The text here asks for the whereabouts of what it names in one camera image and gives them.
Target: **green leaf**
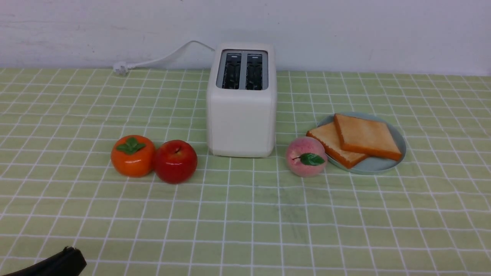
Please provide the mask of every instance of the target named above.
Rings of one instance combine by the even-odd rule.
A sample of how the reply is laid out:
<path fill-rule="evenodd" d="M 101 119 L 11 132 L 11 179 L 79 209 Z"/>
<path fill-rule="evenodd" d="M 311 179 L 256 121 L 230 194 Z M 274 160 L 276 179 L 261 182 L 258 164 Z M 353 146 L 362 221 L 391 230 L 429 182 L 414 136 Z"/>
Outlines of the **green leaf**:
<path fill-rule="evenodd" d="M 116 147 L 116 150 L 122 151 L 128 155 L 132 155 L 135 152 L 143 149 L 146 145 L 144 143 L 138 143 L 135 137 L 130 137 L 126 139 L 124 144 Z"/>
<path fill-rule="evenodd" d="M 127 152 L 130 150 L 130 148 L 128 147 L 127 144 L 121 144 L 121 145 L 117 146 L 116 149 L 119 151 L 124 151 L 124 152 Z"/>
<path fill-rule="evenodd" d="M 300 162 L 307 166 L 318 166 L 326 162 L 324 158 L 314 153 L 304 153 L 300 155 Z"/>
<path fill-rule="evenodd" d="M 126 144 L 130 146 L 130 148 L 135 148 L 136 145 L 138 145 L 138 141 L 136 140 L 135 137 L 130 137 L 126 139 Z"/>

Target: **toast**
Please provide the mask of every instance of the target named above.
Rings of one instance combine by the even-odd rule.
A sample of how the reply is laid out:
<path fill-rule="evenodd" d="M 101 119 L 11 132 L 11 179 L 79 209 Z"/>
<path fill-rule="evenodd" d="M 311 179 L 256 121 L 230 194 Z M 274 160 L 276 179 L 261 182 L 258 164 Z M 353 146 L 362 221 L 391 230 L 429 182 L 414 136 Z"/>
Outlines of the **toast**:
<path fill-rule="evenodd" d="M 384 122 L 335 114 L 334 125 L 342 150 L 395 161 L 402 157 Z"/>
<path fill-rule="evenodd" d="M 369 157 L 367 154 L 342 150 L 334 122 L 309 130 L 305 136 L 319 141 L 324 146 L 326 153 L 347 169 Z"/>

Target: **light blue plate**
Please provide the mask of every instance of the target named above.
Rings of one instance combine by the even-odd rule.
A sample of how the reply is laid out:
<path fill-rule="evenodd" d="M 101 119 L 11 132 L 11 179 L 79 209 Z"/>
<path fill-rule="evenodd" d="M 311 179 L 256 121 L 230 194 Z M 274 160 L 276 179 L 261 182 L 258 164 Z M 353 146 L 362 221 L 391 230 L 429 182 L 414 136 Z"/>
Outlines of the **light blue plate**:
<path fill-rule="evenodd" d="M 379 121 L 379 122 L 384 122 L 387 124 L 387 127 L 389 128 L 390 134 L 392 134 L 392 138 L 394 138 L 394 141 L 399 148 L 399 150 L 402 153 L 402 158 L 399 161 L 394 161 L 391 159 L 384 159 L 384 158 L 378 158 L 378 157 L 369 157 L 360 163 L 356 164 L 354 167 L 351 169 L 347 169 L 343 165 L 341 165 L 338 161 L 336 161 L 334 158 L 329 156 L 329 162 L 334 164 L 336 167 L 343 169 L 348 172 L 356 173 L 356 174 L 379 174 L 383 173 L 385 171 L 388 171 L 390 169 L 393 169 L 395 166 L 397 166 L 402 160 L 404 160 L 404 157 L 406 156 L 406 141 L 402 137 L 402 135 L 399 133 L 399 131 L 392 126 L 391 124 L 387 123 L 386 121 L 370 115 L 366 113 L 360 113 L 360 112 L 338 112 L 339 114 L 346 115 L 346 116 L 352 116 L 352 117 L 357 117 L 361 119 L 367 119 L 367 120 L 373 120 L 373 121 Z M 331 122 L 334 121 L 334 114 L 327 116 L 324 120 L 320 121 L 317 126 L 323 126 L 327 125 Z"/>

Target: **power cord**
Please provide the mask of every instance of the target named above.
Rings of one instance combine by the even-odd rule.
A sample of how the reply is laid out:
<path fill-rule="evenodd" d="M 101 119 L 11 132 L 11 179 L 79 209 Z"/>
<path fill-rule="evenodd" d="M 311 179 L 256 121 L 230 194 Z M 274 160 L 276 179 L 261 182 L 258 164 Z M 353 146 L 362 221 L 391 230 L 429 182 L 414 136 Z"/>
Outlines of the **power cord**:
<path fill-rule="evenodd" d="M 169 58 L 171 55 L 173 55 L 174 53 L 176 53 L 180 49 L 184 48 L 187 44 L 192 43 L 192 42 L 201 44 L 201 45 L 205 46 L 206 48 L 209 48 L 212 51 L 215 50 L 213 47 L 210 47 L 210 46 L 204 44 L 203 42 L 200 42 L 200 41 L 197 41 L 197 40 L 190 40 L 190 41 L 186 42 L 184 45 L 182 45 L 181 47 L 175 49 L 173 52 L 171 52 L 170 54 L 168 54 L 168 55 L 166 55 L 164 57 L 157 58 L 157 59 L 150 60 L 150 61 L 138 62 L 138 63 L 126 63 L 124 61 L 120 61 L 120 62 L 115 63 L 112 66 L 112 70 L 113 70 L 113 72 L 115 72 L 116 74 L 118 74 L 120 76 L 125 76 L 133 68 L 141 67 L 141 66 L 145 66 L 145 65 L 149 65 L 149 64 L 156 63 L 156 62 L 159 62 L 159 61 L 163 61 L 163 60 Z"/>

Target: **white toaster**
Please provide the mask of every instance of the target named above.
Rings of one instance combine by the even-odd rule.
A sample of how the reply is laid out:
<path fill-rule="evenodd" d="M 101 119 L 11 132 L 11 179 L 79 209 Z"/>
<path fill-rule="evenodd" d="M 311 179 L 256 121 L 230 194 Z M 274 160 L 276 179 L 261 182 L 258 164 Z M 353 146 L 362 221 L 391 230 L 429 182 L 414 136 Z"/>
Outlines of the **white toaster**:
<path fill-rule="evenodd" d="M 272 45 L 224 43 L 215 50 L 207 94 L 213 155 L 264 158 L 276 133 L 276 66 Z"/>

